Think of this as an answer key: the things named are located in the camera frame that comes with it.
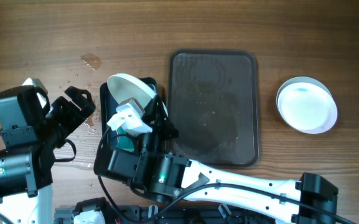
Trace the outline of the green yellow sponge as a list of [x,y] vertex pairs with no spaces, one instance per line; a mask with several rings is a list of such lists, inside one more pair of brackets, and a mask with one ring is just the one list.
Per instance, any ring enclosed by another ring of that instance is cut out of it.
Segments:
[[116,133],[119,135],[117,138],[116,147],[125,151],[134,152],[134,144],[131,138],[124,136],[126,131],[120,127],[116,130]]

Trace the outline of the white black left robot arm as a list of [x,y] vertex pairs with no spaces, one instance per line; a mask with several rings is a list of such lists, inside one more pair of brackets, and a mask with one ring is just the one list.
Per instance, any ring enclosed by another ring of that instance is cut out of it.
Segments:
[[44,106],[41,87],[23,85],[0,92],[0,220],[3,223],[53,223],[54,150],[96,109],[91,93],[70,86],[66,97]]

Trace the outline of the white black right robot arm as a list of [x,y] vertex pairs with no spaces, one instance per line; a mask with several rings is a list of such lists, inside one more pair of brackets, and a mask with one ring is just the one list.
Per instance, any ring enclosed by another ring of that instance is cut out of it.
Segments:
[[300,180],[267,180],[235,174],[165,153],[178,136],[163,109],[117,111],[103,126],[95,172],[126,184],[136,195],[169,207],[182,200],[244,208],[276,223],[340,223],[338,188],[305,173]]

